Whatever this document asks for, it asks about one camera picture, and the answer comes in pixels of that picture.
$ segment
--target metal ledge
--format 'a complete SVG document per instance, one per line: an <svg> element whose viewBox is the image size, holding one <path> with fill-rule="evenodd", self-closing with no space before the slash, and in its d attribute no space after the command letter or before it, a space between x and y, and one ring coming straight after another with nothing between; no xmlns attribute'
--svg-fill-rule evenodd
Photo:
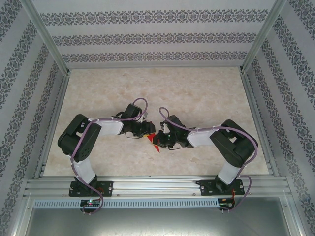
<svg viewBox="0 0 315 236"><path fill-rule="evenodd" d="M45 170L46 165L44 163L48 159L48 155L49 155L49 151L51 148L51 144L53 142L53 137L54 137L55 130L57 127L57 122L59 119L60 111L61 111L61 108L63 105L65 92L66 92L67 87L68 87L69 79L70 79L70 74L64 76L61 92L59 94L59 97L57 98L57 103L56 103L57 106L54 110L54 114L53 114L53 117L51 119L51 124L48 128L47 139L45 141L45 144L43 147L43 152L42 152L42 155L40 156L40 159L38 162L38 167L37 167L36 172L35 172L34 178L36 178L36 179L40 178L40 176L44 173L44 170Z"/></svg>
<svg viewBox="0 0 315 236"><path fill-rule="evenodd" d="M254 98L254 95L253 95L252 90L251 90L251 86L249 84L249 80L247 78L246 73L240 72L240 75L241 75L242 83L244 86L244 91L245 91L245 94L246 94L246 97L248 100L248 104L250 106L250 110L252 113L252 118L254 120L254 124L255 124L257 134L258 134L258 137L260 140L262 152L264 153L264 157L266 160L266 165L267 165L268 171L269 171L269 173L278 177L280 175L279 175L279 172L277 169L276 162L275 162L274 157L272 155L272 151L271 151L271 148L270 148L270 145L268 142L268 138L267 138L260 114L259 114L259 110L258 110L258 107L256 105L255 98Z"/></svg>
<svg viewBox="0 0 315 236"><path fill-rule="evenodd" d="M252 187L248 197L283 197L291 195L285 177L270 175L251 176ZM114 182L113 195L107 199L162 199L162 198L228 198L226 196L201 196L201 179L214 179L215 176L176 176L176 177L98 177L99 180ZM249 180L240 178L247 189ZM24 198L31 199L73 199L69 197L72 177L43 177L28 180Z"/></svg>

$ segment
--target wall panel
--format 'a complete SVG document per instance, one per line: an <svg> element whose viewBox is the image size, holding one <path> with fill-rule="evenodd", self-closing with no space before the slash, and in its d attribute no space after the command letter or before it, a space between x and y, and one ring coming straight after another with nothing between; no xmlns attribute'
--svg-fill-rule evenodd
<svg viewBox="0 0 315 236"><path fill-rule="evenodd" d="M69 68L240 66L274 3L33 2Z"/></svg>
<svg viewBox="0 0 315 236"><path fill-rule="evenodd" d="M278 169L315 234L315 43L310 0L290 0L246 72Z"/></svg>
<svg viewBox="0 0 315 236"><path fill-rule="evenodd" d="M34 177L63 75L18 0L0 1L0 236Z"/></svg>

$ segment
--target beige stone surface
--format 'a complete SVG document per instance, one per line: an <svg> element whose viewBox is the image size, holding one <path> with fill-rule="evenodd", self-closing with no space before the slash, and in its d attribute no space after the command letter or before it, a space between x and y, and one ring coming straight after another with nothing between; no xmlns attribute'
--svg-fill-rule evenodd
<svg viewBox="0 0 315 236"><path fill-rule="evenodd" d="M147 120L157 130L164 106L186 127L212 127L232 119L257 140L237 68L124 68L73 70L50 149L45 176L72 176L58 137L77 114L104 118L124 111L138 97L149 102ZM90 155L100 176L216 175L225 160L215 146L156 151L147 138L124 135L98 138ZM244 174L268 174L261 147Z"/></svg>

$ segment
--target black mounting plate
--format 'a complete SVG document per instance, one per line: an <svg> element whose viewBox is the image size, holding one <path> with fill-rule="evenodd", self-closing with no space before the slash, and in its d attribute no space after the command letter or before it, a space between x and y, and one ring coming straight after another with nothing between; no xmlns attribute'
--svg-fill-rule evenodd
<svg viewBox="0 0 315 236"><path fill-rule="evenodd" d="M235 195L244 195L244 186L243 182L240 179L234 180L231 184L230 190L231 192L220 192L216 188L216 181L214 179L204 179L197 181L200 185L200 192L202 196L222 196L222 195L232 195L232 189L235 191Z"/></svg>
<svg viewBox="0 0 315 236"><path fill-rule="evenodd" d="M96 189L101 192L103 197L111 197L113 193L113 181L97 181ZM72 181L69 190L70 197L98 197L98 193L92 194L86 191L80 191L78 188L78 182Z"/></svg>

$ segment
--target purple cable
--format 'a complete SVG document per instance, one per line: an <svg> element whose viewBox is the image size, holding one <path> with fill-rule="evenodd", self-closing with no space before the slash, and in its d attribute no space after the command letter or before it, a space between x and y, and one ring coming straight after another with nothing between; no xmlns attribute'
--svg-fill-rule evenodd
<svg viewBox="0 0 315 236"><path fill-rule="evenodd" d="M85 186L87 186L89 189L91 189L91 190L93 190L94 192L96 192L96 193L100 196L100 199L101 199L101 204L99 205L99 207L98 207L95 211L88 213L89 215L92 215L92 214L97 213L97 212L103 207L104 198L103 198L103 195L102 195L98 190L96 190L95 188L93 188L92 186L90 186L90 185L89 185L88 183L86 183L81 177L79 177L79 175L78 175L78 173L77 173L77 171L75 170L74 165L73 165L75 154L77 153L78 149L80 148L80 145L81 145L81 143L82 143L82 141L83 141L83 138L84 138L84 136L86 135L86 133L87 133L89 127L90 127L93 123L95 123L95 122L97 122L97 121L103 121L103 120L127 121L127 120L134 120L134 119L137 119L137 118L139 118L139 117L142 117L142 116L145 114L145 112L147 111L148 102L147 102L147 100L146 100L145 98L139 97L139 98L137 98L136 100L133 101L133 104L134 104L136 101L138 101L138 100L143 100L143 101L146 103L146 107L145 107L145 109L143 110L143 112L142 112L141 114L137 115L136 117L127 118L127 119L120 119L120 118L101 118L101 119L94 119L94 120L92 120L90 123L88 123L87 127L85 128L84 132L83 132L82 135L81 135L81 138L80 138L80 140L79 140L77 146L75 147L75 149L74 149L74 151L73 151L73 153L72 153L72 155L71 155L71 158L70 158L71 168L72 168L72 170L73 170L73 172L74 172L76 178L77 178L81 183L83 183ZM86 214L86 212L84 211L84 209L85 209L85 206L83 206L82 211L83 211L83 214Z"/></svg>
<svg viewBox="0 0 315 236"><path fill-rule="evenodd" d="M242 170L246 167L246 165L249 164L250 162L252 162L252 161L256 158L256 156L257 156L258 147L257 147L255 141L251 138L251 136L249 136L247 133L243 132L242 130L235 129L235 128L231 128L231 127L216 126L216 127L211 127L211 128L189 129L189 128L180 126L180 125L178 125L178 124L176 124L176 123L170 121L170 120L162 113L162 110L167 111L167 115L169 116L169 111L168 111L165 107L160 107L158 111L159 111L159 113L161 114L161 116L162 116L165 120L167 120L169 123L171 123L172 125L174 125L174 126L176 126L176 127L178 127L178 128L181 128L181 129L184 129L184 130L187 130L187 131L192 131L192 132L207 131L207 130L214 130L214 129L231 130L231 131L234 131L234 132L237 132L237 133L239 133L239 134L244 135L246 138L248 138L248 139L251 141L251 143L254 145L255 153L254 153L254 155L252 156L251 159L249 159L247 162L245 162L245 163L242 165L241 169L240 169L239 172L237 173L237 176L238 176L238 177L247 177L247 178L249 178L249 180L250 180L250 183L249 183L249 185L248 185L248 189L247 189L246 193L244 194L244 196L243 196L243 198L241 199L241 201L239 202L239 204L236 206L236 207L238 207L238 206L243 202L243 200L245 199L245 197L248 195L248 193L249 193L249 191L250 191L250 188L251 188L251 186L252 186L252 179L251 179L251 177L250 177L250 176L247 176L247 175L240 176L240 173L241 173Z"/></svg>

